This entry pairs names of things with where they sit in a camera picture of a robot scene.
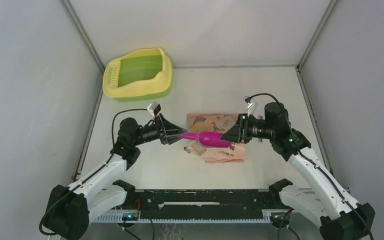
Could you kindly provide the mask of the magenta plastic scoop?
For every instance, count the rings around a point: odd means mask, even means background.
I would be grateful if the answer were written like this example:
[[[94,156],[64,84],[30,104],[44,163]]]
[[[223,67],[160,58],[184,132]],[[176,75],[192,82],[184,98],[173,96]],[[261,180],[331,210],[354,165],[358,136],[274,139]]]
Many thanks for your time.
[[[227,140],[222,140],[223,133],[212,131],[188,132],[178,136],[179,139],[198,141],[206,148],[229,148],[232,143]]]

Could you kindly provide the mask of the pink cat litter bag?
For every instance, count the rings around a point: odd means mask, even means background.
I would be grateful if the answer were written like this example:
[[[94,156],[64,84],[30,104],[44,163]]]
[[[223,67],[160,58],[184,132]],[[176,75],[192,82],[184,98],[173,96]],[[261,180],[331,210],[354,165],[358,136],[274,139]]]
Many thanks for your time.
[[[237,121],[237,113],[189,113],[186,125],[190,133],[213,132],[224,134]],[[209,147],[197,140],[190,140],[183,148],[188,154],[202,156],[206,163],[244,163],[247,150],[244,144],[233,143],[229,147]]]

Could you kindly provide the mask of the yellow green litter box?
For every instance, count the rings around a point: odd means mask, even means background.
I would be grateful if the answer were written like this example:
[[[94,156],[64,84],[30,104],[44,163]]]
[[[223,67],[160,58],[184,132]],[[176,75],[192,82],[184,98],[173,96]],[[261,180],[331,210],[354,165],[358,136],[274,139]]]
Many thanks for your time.
[[[168,95],[173,64],[160,47],[134,50],[112,59],[102,79],[104,95],[116,101],[141,101]]]

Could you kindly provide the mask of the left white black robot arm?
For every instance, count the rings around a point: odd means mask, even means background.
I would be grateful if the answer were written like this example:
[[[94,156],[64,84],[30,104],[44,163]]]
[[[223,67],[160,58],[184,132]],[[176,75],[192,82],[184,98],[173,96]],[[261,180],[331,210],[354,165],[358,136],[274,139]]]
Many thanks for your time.
[[[109,155],[99,166],[67,186],[59,184],[52,189],[39,221],[40,233],[78,240],[93,220],[111,208],[133,207],[136,194],[113,183],[137,161],[141,154],[138,146],[155,140],[170,145],[187,132],[161,113],[146,125],[138,124],[132,117],[123,119]]]

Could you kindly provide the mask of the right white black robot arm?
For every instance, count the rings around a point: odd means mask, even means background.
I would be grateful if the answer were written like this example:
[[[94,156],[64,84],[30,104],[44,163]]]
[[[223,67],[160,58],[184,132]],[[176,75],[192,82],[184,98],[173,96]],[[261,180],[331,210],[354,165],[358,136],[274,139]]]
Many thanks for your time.
[[[269,203],[297,210],[318,227],[325,240],[373,239],[371,227],[375,210],[360,203],[327,170],[309,140],[291,127],[282,103],[264,107],[264,118],[239,114],[237,121],[221,136],[224,141],[247,144],[253,138],[269,140],[272,149],[308,183],[315,196],[309,197],[287,179],[270,185]]]

